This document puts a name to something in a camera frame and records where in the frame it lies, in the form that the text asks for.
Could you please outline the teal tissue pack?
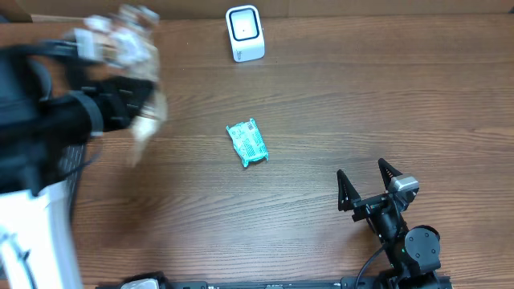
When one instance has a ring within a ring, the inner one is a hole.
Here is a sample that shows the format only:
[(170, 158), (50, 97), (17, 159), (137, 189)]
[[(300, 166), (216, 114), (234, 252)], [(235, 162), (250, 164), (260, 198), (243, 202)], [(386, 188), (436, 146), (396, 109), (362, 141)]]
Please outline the teal tissue pack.
[(247, 168), (250, 163), (269, 160), (269, 152), (253, 118), (233, 126), (226, 126), (226, 131), (244, 168)]

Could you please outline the brown white snack bag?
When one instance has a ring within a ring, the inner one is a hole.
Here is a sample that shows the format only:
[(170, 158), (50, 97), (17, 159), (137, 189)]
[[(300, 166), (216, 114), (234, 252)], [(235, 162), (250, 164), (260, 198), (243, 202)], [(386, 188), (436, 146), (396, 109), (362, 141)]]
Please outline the brown white snack bag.
[(160, 85), (160, 55), (153, 38), (159, 22), (159, 14), (148, 7), (128, 4), (107, 17), (96, 14), (84, 19), (96, 37), (101, 60), (112, 67), (114, 74), (149, 80), (154, 85), (130, 126), (134, 144), (128, 163), (132, 167), (138, 165), (149, 142), (168, 120), (167, 96)]

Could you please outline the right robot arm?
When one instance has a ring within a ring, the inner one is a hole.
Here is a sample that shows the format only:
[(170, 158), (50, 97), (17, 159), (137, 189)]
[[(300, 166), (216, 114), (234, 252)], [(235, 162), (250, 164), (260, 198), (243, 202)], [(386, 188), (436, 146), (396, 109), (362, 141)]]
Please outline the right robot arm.
[[(352, 185), (343, 170), (337, 171), (338, 210), (351, 211), (355, 222), (365, 220), (378, 237), (380, 248), (373, 253), (356, 277), (342, 284), (355, 288), (448, 288), (451, 281), (441, 279), (440, 234), (431, 226), (409, 228), (402, 213), (418, 195), (418, 180), (395, 169), (381, 158), (377, 161), (385, 190), (366, 199)], [(363, 275), (369, 265), (384, 253), (390, 268), (368, 281)]]

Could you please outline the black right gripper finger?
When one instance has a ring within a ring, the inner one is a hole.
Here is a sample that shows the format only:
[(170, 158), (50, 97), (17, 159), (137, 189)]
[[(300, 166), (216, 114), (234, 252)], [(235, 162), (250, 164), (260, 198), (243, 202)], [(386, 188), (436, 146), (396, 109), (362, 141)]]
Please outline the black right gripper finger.
[(338, 210), (348, 211), (353, 210), (355, 203), (361, 200), (359, 193), (353, 187), (352, 183), (343, 172), (342, 169), (337, 171), (338, 183)]
[(389, 162), (385, 159), (380, 158), (378, 161), (378, 167), (381, 172), (381, 177), (385, 186), (385, 189), (388, 190), (390, 183), (394, 177), (398, 177), (402, 175), (402, 172), (395, 169)]

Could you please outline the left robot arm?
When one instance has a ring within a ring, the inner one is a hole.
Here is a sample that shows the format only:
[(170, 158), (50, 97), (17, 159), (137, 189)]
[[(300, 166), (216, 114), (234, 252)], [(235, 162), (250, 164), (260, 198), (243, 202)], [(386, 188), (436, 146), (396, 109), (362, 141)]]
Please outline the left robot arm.
[(90, 78), (99, 64), (77, 42), (1, 50), (1, 272), (13, 288), (82, 287), (68, 180), (87, 165), (92, 138), (161, 101), (157, 55)]

